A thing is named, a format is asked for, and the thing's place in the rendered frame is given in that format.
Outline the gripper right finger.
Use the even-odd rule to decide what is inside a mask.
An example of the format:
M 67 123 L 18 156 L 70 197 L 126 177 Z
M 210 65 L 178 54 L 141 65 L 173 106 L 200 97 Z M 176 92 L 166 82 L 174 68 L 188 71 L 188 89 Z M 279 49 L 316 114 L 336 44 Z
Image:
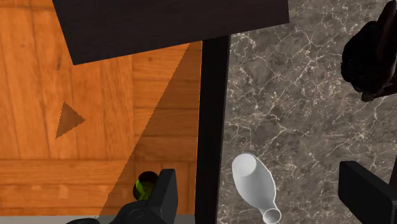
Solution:
M 338 197 L 362 224 L 397 224 L 397 160 L 388 183 L 356 161 L 341 161 Z

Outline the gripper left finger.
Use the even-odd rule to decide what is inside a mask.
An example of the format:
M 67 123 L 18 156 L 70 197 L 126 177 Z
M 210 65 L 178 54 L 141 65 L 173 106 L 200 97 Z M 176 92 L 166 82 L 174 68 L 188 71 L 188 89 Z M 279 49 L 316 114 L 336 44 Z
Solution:
M 175 169 L 163 169 L 148 200 L 125 204 L 108 224 L 174 224 L 178 209 Z

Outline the green and black round object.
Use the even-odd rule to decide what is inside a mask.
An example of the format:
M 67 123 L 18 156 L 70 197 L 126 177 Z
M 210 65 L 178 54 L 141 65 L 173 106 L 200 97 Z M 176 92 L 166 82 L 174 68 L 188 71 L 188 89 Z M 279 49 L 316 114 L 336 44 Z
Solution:
M 134 198 L 138 201 L 148 200 L 158 179 L 158 174 L 153 171 L 142 172 L 133 188 Z

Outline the white vase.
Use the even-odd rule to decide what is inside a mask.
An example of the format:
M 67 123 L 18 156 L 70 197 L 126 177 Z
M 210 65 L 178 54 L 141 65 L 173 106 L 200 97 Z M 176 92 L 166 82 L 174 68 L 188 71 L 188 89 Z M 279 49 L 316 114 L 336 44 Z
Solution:
M 275 181 L 264 163 L 251 153 L 242 153 L 232 162 L 232 176 L 239 195 L 261 212 L 263 222 L 278 224 L 282 214 L 275 203 Z

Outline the black figure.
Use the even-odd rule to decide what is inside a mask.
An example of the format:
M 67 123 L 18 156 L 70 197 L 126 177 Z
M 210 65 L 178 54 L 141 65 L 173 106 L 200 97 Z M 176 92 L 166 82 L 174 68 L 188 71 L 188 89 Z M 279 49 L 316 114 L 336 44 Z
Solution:
M 397 0 L 346 43 L 341 75 L 364 102 L 397 94 Z

